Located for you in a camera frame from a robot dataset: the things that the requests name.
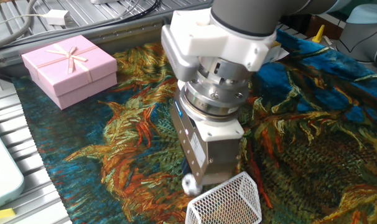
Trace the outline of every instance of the black cable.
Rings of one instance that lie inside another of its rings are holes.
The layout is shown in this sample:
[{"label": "black cable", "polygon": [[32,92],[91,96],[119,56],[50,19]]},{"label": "black cable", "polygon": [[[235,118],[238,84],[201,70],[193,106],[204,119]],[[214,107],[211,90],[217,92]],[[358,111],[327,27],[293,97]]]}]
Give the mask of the black cable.
[{"label": "black cable", "polygon": [[156,0],[150,8],[146,9],[145,11],[140,12],[139,14],[136,14],[134,16],[128,17],[128,18],[123,19],[123,20],[118,21],[118,22],[112,22],[110,24],[105,24],[105,25],[103,25],[101,27],[110,26],[110,25],[113,25],[113,24],[120,24],[120,23],[125,23],[125,22],[131,22],[131,21],[135,21],[137,19],[143,18],[144,16],[148,15],[152,11],[156,10],[160,6],[160,4],[161,4],[161,0]]},{"label": "black cable", "polygon": [[9,82],[9,83],[12,82],[12,79],[10,77],[5,76],[5,75],[0,75],[0,80],[3,80],[5,82]]},{"label": "black cable", "polygon": [[359,44],[361,44],[362,42],[364,42],[364,41],[370,39],[370,38],[373,37],[375,34],[377,34],[377,31],[376,31],[373,35],[371,35],[371,36],[369,36],[369,37],[367,37],[367,38],[364,38],[363,40],[359,41],[357,44],[355,44],[355,45],[353,46],[353,48],[352,48],[351,50],[349,50],[349,48],[345,45],[345,43],[343,43],[342,40],[339,40],[339,42],[341,42],[342,45],[346,48],[346,50],[348,50],[349,53],[351,53],[351,52],[357,47],[357,45],[359,45]]}]

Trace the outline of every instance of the metal grate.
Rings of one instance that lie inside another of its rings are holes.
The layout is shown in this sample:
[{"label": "metal grate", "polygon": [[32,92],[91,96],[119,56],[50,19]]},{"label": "metal grate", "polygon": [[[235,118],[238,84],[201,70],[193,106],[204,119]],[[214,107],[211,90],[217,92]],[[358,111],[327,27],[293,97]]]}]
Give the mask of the metal grate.
[{"label": "metal grate", "polygon": [[[155,0],[120,0],[106,4],[94,5],[90,0],[37,0],[35,3],[34,14],[46,14],[51,9],[70,11],[73,22],[68,26],[48,25],[44,18],[34,17],[33,23],[26,36],[51,32],[53,30],[70,29],[83,27],[96,22],[105,21],[120,17],[127,9],[132,8],[136,1],[137,6],[128,14],[132,16],[150,8]],[[24,15],[29,0],[15,0],[0,3],[0,22],[16,16]],[[205,2],[205,0],[162,0],[161,6],[152,14],[164,11],[172,11],[185,6],[193,6]],[[17,32],[24,24],[24,18],[14,19],[0,25],[0,40]]]},{"label": "metal grate", "polygon": [[262,220],[258,188],[242,172],[193,199],[186,224],[258,224]]}]

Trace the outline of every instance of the white metal basket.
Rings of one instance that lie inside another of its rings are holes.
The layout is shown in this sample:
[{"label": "white metal basket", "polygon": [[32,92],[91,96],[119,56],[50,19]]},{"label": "white metal basket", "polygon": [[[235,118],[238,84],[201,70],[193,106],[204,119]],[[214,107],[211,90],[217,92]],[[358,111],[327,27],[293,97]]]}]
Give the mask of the white metal basket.
[{"label": "white metal basket", "polygon": [[185,224],[258,224],[261,220],[258,188],[242,172],[193,199]]}]

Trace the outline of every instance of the bolt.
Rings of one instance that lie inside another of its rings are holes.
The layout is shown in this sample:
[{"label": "bolt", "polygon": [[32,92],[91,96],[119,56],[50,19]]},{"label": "bolt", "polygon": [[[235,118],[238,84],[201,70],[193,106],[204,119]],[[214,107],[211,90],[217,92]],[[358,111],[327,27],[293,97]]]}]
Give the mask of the bolt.
[{"label": "bolt", "polygon": [[212,93],[211,98],[214,99],[214,100],[217,100],[217,99],[219,99],[219,95],[217,93]]}]

